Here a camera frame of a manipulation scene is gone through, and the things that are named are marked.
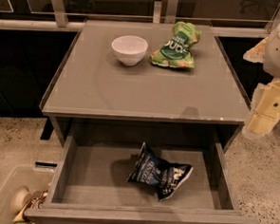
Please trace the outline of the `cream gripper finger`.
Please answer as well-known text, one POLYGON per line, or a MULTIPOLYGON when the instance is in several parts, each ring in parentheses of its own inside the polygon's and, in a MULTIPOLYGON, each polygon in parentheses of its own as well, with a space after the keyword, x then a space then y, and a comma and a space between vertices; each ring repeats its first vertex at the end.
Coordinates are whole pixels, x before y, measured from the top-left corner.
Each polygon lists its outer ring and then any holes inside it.
POLYGON ((258 103, 255 90, 251 100, 251 111, 241 131, 246 139, 254 140, 268 135, 280 121, 280 103, 258 103))
POLYGON ((265 46, 267 39, 264 38, 250 50, 246 51, 243 55, 245 61, 252 63, 264 63, 265 46))

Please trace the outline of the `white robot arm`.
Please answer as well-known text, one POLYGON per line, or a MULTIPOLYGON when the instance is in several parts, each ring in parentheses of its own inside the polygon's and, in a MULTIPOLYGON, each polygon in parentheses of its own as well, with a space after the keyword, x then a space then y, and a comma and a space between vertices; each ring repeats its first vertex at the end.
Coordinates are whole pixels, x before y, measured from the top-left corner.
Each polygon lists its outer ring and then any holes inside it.
POLYGON ((241 131, 247 139, 259 139, 269 134, 280 121, 280 23, 271 34, 246 51, 245 61, 263 65, 273 79, 258 84, 253 91, 251 111, 241 131))

